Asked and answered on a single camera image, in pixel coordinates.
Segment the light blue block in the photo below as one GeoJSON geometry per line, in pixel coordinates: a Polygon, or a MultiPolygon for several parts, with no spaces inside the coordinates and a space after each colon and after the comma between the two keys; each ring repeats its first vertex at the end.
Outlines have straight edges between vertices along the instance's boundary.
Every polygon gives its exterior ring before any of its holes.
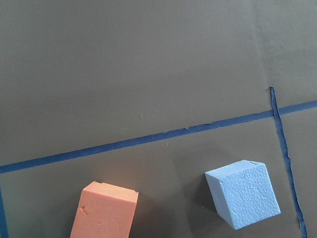
{"type": "Polygon", "coordinates": [[[241,160],[205,177],[218,215],[234,230],[280,214],[264,163],[241,160]]]}

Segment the left orange foam block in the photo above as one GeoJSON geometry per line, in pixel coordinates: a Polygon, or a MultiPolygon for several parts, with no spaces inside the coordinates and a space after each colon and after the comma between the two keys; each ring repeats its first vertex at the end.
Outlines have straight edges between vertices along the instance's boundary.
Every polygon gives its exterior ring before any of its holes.
{"type": "Polygon", "coordinates": [[[80,196],[72,238],[127,238],[139,193],[93,181],[80,196]]]}

